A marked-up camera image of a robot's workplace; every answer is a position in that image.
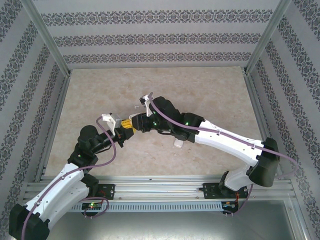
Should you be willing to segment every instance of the cable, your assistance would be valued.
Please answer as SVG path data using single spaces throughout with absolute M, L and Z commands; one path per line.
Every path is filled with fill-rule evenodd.
M 244 202 L 242 203 L 242 205 L 240 206 L 240 208 L 238 209 L 238 211 L 236 211 L 234 214 L 238 214 L 238 213 L 244 208 L 244 206 L 247 204 L 253 188 L 254 188 L 254 185 L 251 184 L 251 187 L 250 187 L 248 196 L 246 196 L 246 199 L 244 200 Z
M 42 201 L 42 199 L 44 199 L 44 197 L 48 194 L 48 192 L 50 192 L 50 190 L 61 180 L 65 179 L 65 177 L 69 176 L 70 174 L 73 174 L 74 172 L 77 171 L 82 171 L 85 169 L 93 169 L 93 168 L 99 168 L 99 167 L 104 167 L 110 163 L 112 163 L 117 155 L 117 149 L 116 149 L 116 145 L 115 142 L 112 140 L 111 136 L 109 135 L 109 133 L 104 129 L 104 127 L 99 123 L 99 120 L 102 119 L 102 116 L 98 117 L 96 119 L 96 124 L 101 128 L 101 130 L 104 132 L 104 134 L 108 137 L 108 139 L 110 140 L 110 143 L 113 147 L 113 156 L 112 158 L 102 164 L 98 164 L 98 165 L 91 165 L 91 166 L 84 166 L 84 167 L 80 167 L 74 170 L 71 170 L 69 172 L 67 172 L 66 174 L 64 174 L 63 176 L 59 177 L 53 184 L 51 184 L 47 190 L 45 190 L 45 192 L 39 197 L 38 201 L 34 203 L 34 206 L 31 208 L 30 212 L 28 213 L 28 215 L 26 216 L 24 223 L 23 223 L 23 227 L 22 227 L 22 233 L 21 233 L 21 240 L 25 240 L 25 236 L 26 236 L 26 228 L 27 228 L 27 222 L 30 219 L 32 213 L 35 211 L 35 209 L 40 205 L 40 202 Z
M 94 219 L 94 218 L 99 217 L 100 215 L 104 214 L 109 209 L 110 204 L 109 204 L 108 199 L 106 199 L 105 197 L 100 197 L 100 196 L 86 197 L 86 198 L 82 199 L 80 202 L 87 201 L 87 200 L 102 200 L 102 201 L 105 200 L 107 205 L 104 210 L 102 210 L 101 212 L 97 213 L 94 216 L 87 216 L 86 212 L 89 208 L 86 208 L 83 212 L 83 215 L 85 218 L 90 217 L 91 219 Z
M 157 106 L 155 105 L 154 101 L 152 100 L 152 95 L 153 95 L 153 94 L 154 94 L 154 93 L 151 92 L 151 93 L 149 94 L 149 96 L 148 96 L 151 106 L 154 108 L 154 110 L 155 110 L 160 116 L 162 116 L 164 119 L 166 119 L 166 120 L 169 121 L 170 123 L 172 123 L 172 124 L 174 124 L 174 125 L 177 125 L 178 127 L 185 128 L 185 129 L 191 129 L 191 130 L 205 131 L 205 132 L 210 132 L 210 133 L 215 133 L 215 134 L 221 134 L 221 135 L 223 135 L 223 136 L 226 136 L 226 137 L 228 137 L 228 138 L 230 138 L 230 139 L 233 139 L 233 140 L 235 140 L 235 141 L 238 141 L 238 142 L 240 142 L 240 143 L 242 143 L 242 144 L 245 144 L 245 145 L 247 145 L 247 146 L 250 146 L 250 147 L 252 147 L 252 148 L 256 148 L 256 149 L 259 149 L 259 150 L 261 150 L 261 151 L 268 152 L 268 153 L 277 155 L 277 156 L 279 156 L 279 157 L 288 159 L 290 162 L 292 162 L 292 163 L 295 165 L 294 170 L 291 171 L 291 172 L 289 172 L 289 173 L 285 173 L 285 174 L 282 174 L 282 175 L 280 175 L 280 176 L 277 176 L 277 177 L 276 177 L 277 179 L 281 179 L 281 178 L 287 177 L 287 176 L 289 176 L 289 175 L 292 175 L 292 174 L 294 174 L 294 173 L 298 170 L 298 168 L 299 168 L 298 163 L 297 163 L 294 159 L 292 159 L 291 157 L 289 157 L 289 156 L 287 156 L 287 155 L 284 155 L 284 154 L 282 154 L 282 153 L 280 153 L 280 152 L 273 151 L 273 150 L 270 150 L 270 149 L 267 149 L 267 148 L 264 148 L 264 147 L 256 146 L 255 144 L 253 144 L 253 143 L 251 143 L 251 142 L 247 142 L 247 141 L 245 141 L 245 140 L 242 140 L 242 139 L 240 139 L 240 138 L 238 138 L 238 137 L 235 137 L 235 136 L 230 135 L 230 134 L 228 134 L 228 133 L 226 133 L 226 132 L 223 132 L 223 131 L 214 130 L 214 129 L 209 129 L 209 128 L 204 128 L 204 127 L 188 126 L 188 125 L 181 124 L 181 123 L 179 123 L 179 122 L 171 119 L 170 117 L 168 117 L 168 116 L 166 116 L 164 113 L 162 113 L 162 112 L 159 110 L 159 108 L 157 108 Z

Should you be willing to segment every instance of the wallpaper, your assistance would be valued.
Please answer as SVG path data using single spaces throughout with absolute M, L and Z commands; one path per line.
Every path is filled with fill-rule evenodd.
M 279 0 L 34 3 L 70 69 L 244 67 Z
M 320 239 L 319 12 L 316 1 L 292 1 L 251 73 L 270 135 L 299 164 L 292 180 L 311 239 Z
M 35 178 L 64 75 L 18 0 L 0 0 L 0 239 Z

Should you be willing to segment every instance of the black mounting plate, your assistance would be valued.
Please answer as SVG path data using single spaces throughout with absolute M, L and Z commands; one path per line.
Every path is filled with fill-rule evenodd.
M 204 199 L 235 199 L 236 193 L 239 194 L 239 199 L 245 199 L 248 196 L 246 186 L 240 188 L 238 191 L 230 191 L 227 195 L 221 193 L 218 182 L 206 182 L 202 184 L 202 187 Z
M 115 185 L 114 184 L 99 184 L 96 197 L 103 197 L 108 200 L 113 200 L 115 196 Z

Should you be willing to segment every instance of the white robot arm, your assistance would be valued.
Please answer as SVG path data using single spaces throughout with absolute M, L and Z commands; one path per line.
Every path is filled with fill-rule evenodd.
M 221 198 L 223 196 L 229 198 L 231 194 L 252 183 L 263 187 L 273 185 L 279 159 L 274 154 L 252 147 L 263 147 L 277 152 L 278 146 L 273 139 L 267 138 L 264 142 L 249 139 L 224 130 L 201 116 L 189 112 L 180 113 L 169 100 L 163 97 L 157 97 L 153 100 L 152 103 L 172 120 L 183 126 L 199 128 L 199 130 L 186 129 L 172 124 L 157 114 L 151 106 L 148 95 L 143 96 L 140 101 L 146 106 L 146 113 L 134 114 L 130 116 L 130 120 L 121 121 L 116 114 L 103 114 L 101 117 L 110 128 L 108 134 L 121 147 L 123 147 L 125 140 L 132 137 L 134 129 L 142 132 L 156 130 L 159 134 L 174 136 L 179 141 L 205 144 L 236 156 L 244 161 L 245 166 L 224 173 L 218 186 L 219 189 L 215 192 L 218 196 L 222 196 Z M 246 141 L 251 145 L 240 143 L 238 140 L 220 133 L 229 134 L 235 139 Z M 37 207 L 34 208 L 35 211 L 26 225 L 24 240 L 45 240 L 55 223 L 74 204 L 87 196 L 97 197 L 99 181 L 88 174 L 88 169 L 75 171 L 66 177 L 63 176 L 70 171 L 95 165 L 98 161 L 96 154 L 105 151 L 110 145 L 111 141 L 106 134 L 98 134 L 97 129 L 92 125 L 85 126 L 80 132 L 74 152 L 67 160 L 68 163 L 55 179 L 24 206 L 16 204 L 13 207 L 10 212 L 9 234 L 17 240 L 21 240 L 24 219 L 30 212 L 33 212 L 33 207 L 36 204 Z

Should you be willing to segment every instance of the marble floor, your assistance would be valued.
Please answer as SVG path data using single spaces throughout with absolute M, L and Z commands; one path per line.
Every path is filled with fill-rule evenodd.
M 261 139 L 240 67 L 75 69 L 45 175 L 55 176 L 63 168 L 82 127 L 95 126 L 103 113 L 117 113 L 126 119 L 144 112 L 139 97 L 150 92 L 170 100 L 180 112 L 195 113 L 226 130 Z M 174 140 L 155 131 L 137 132 L 124 148 L 116 145 L 114 162 L 94 168 L 90 174 L 221 175 L 243 165 L 238 158 L 206 145 L 185 142 L 176 148 Z M 98 163 L 112 155 L 112 149 L 99 154 Z

